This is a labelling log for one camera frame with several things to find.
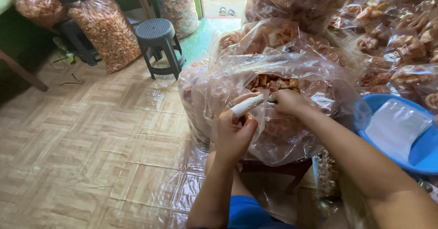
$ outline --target plastic basin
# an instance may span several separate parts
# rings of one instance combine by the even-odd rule
[[[370,106],[373,113],[375,113],[387,100],[394,98],[402,101],[420,111],[430,114],[424,107],[414,103],[410,100],[406,100],[401,97],[388,95],[388,94],[372,94],[364,96],[364,100]],[[377,147],[365,134],[365,129],[356,126],[356,131],[359,136],[371,143],[378,150]],[[407,171],[411,171],[418,174],[424,175],[438,175],[438,126],[434,123],[429,129],[427,129],[423,134],[421,134],[411,146],[409,153],[408,164],[400,163],[399,161],[393,159],[391,156],[387,155],[394,162],[396,162],[401,168]]]

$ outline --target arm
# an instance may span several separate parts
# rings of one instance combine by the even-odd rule
[[[281,113],[308,126],[358,186],[382,229],[434,229],[438,204],[397,164],[288,89],[274,93]]]
[[[237,105],[257,95],[245,94],[231,104]],[[247,152],[257,125],[257,121],[249,114],[237,118],[228,106],[219,116],[216,156],[190,209],[187,228],[227,228],[233,170]]]

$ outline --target knee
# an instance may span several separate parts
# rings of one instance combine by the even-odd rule
[[[213,164],[213,160],[215,159],[215,156],[216,156],[216,151],[211,152],[207,156],[207,161],[205,162],[205,174],[207,174],[207,172],[209,171],[211,165]]]

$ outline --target sandal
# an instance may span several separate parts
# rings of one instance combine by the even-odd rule
[[[226,11],[227,9],[225,8],[225,7],[221,7],[220,9],[219,9],[219,16],[225,16],[225,11]]]
[[[234,16],[235,13],[236,12],[233,9],[229,9],[227,16]]]

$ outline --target hand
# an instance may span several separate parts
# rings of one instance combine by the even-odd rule
[[[232,100],[231,104],[237,105],[259,94],[260,93],[248,93],[241,95]],[[250,114],[237,118],[227,105],[219,116],[218,146],[215,161],[219,161],[220,165],[234,167],[247,152],[257,126],[257,120],[252,118]]]
[[[280,89],[273,92],[272,97],[278,103],[274,108],[282,114],[297,116],[301,110],[312,108],[302,95],[290,89]]]

